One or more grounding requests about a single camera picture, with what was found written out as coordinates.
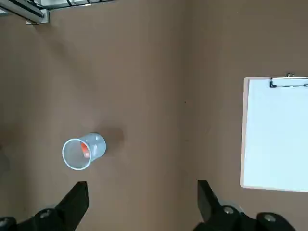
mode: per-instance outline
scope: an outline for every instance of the clipboard edge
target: clipboard edge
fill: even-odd
[[[253,79],[268,79],[271,80],[272,76],[264,77],[245,77],[243,80],[243,102],[242,102],[242,141],[241,141],[241,173],[240,173],[240,186],[244,186],[244,169],[245,169],[245,151],[246,151],[246,128],[248,116],[248,95],[249,95],[249,81]]]

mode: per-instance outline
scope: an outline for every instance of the orange object inside cup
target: orange object inside cup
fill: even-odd
[[[87,146],[84,143],[81,143],[80,146],[81,146],[81,150],[82,150],[83,155],[85,156],[85,158],[90,158],[90,151],[87,148]]]

